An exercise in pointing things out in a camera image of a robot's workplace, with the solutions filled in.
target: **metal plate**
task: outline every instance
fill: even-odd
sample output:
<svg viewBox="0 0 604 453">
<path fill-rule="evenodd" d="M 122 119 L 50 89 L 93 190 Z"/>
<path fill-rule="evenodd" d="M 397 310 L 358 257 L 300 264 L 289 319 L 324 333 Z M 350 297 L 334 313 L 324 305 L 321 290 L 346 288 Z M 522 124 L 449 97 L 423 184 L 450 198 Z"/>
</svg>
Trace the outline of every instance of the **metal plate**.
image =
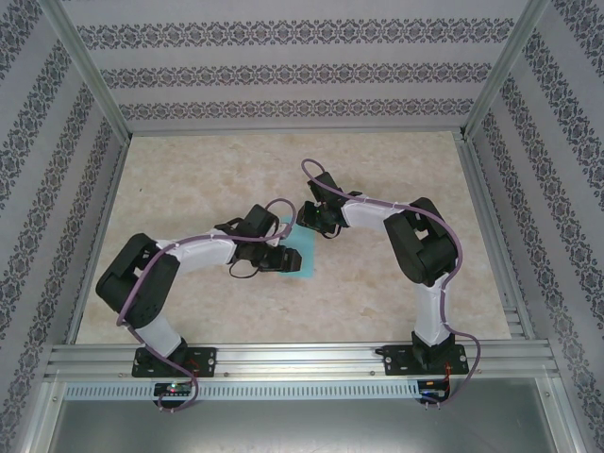
<svg viewBox="0 0 604 453">
<path fill-rule="evenodd" d="M 216 365 L 215 347 L 188 347 L 183 368 L 198 378 L 213 378 Z M 145 347 L 139 347 L 132 363 L 134 378 L 185 378 L 181 372 L 159 361 Z"/>
<path fill-rule="evenodd" d="M 422 365 L 413 356 L 412 348 L 413 346 L 407 344 L 391 344 L 380 348 L 383 353 L 382 360 L 386 376 L 444 375 L 447 362 L 451 365 L 451 375 L 468 374 L 468 359 L 465 355 L 465 348 L 461 344 L 455 344 L 451 348 L 443 360 L 442 366 L 434 367 L 430 371 L 422 368 Z"/>
</svg>

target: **beige marble floor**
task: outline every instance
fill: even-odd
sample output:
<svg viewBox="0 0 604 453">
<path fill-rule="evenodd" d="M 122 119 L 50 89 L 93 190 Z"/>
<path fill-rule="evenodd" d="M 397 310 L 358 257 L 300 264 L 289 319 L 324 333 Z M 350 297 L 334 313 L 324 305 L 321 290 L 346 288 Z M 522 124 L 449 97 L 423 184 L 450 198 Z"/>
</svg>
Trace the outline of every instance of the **beige marble floor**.
<svg viewBox="0 0 604 453">
<path fill-rule="evenodd" d="M 311 199 L 299 167 L 305 157 L 320 160 L 347 192 L 432 199 L 464 247 L 451 325 L 482 339 L 510 338 L 448 132 L 135 138 L 94 282 L 135 233 L 200 234 L 277 196 L 301 206 Z M 288 211 L 276 206 L 276 213 Z M 360 229 L 316 238 L 313 278 L 235 280 L 225 266 L 204 269 L 176 281 L 164 312 L 190 343 L 408 340 L 415 319 L 412 286 L 387 237 Z M 92 292 L 77 342 L 131 343 L 115 319 Z"/>
</svg>

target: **enclosure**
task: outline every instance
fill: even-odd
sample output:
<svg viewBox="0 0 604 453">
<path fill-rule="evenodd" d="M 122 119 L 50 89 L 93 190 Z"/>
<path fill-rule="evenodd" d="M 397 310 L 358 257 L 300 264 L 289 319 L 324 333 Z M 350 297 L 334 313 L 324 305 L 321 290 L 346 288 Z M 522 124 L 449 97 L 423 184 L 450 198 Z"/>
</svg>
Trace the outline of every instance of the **enclosure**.
<svg viewBox="0 0 604 453">
<path fill-rule="evenodd" d="M 0 8 L 2 451 L 604 450 L 602 0 Z M 476 373 L 437 410 L 416 399 L 442 375 L 386 372 L 413 287 L 386 235 L 345 228 L 306 236 L 302 277 L 179 279 L 164 313 L 216 348 L 213 377 L 159 413 L 170 379 L 132 376 L 94 286 L 138 232 L 299 208 L 305 158 L 345 192 L 435 203 Z"/>
</svg>

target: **patterned wall panel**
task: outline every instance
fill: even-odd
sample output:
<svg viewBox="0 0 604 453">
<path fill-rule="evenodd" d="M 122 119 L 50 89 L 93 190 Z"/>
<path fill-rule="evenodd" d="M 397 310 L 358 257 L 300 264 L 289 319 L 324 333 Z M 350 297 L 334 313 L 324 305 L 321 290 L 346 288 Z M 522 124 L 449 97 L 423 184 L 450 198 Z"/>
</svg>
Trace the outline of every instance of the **patterned wall panel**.
<svg viewBox="0 0 604 453">
<path fill-rule="evenodd" d="M 38 4 L 2 0 L 0 14 L 0 452 L 9 452 L 45 348 L 65 340 L 125 150 Z"/>
<path fill-rule="evenodd" d="M 461 126 L 525 0 L 65 1 L 134 131 Z"/>
<path fill-rule="evenodd" d="M 588 451 L 604 451 L 602 17 L 595 2 L 553 1 L 475 137 L 525 302 L 552 342 Z"/>
</svg>

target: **blue pad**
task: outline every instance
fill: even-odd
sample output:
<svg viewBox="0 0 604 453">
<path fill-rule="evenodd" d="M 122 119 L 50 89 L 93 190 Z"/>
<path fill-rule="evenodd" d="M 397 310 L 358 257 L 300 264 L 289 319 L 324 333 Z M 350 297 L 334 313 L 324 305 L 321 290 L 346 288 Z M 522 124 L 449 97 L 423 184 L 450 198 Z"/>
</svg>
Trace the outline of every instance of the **blue pad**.
<svg viewBox="0 0 604 453">
<path fill-rule="evenodd" d="M 291 216 L 281 217 L 281 223 L 288 223 Z M 292 232 L 287 239 L 279 241 L 279 245 L 286 245 L 298 251 L 302 257 L 302 265 L 297 272 L 279 272 L 285 277 L 311 278 L 314 272 L 314 237 L 316 233 L 311 229 L 294 224 Z"/>
</svg>

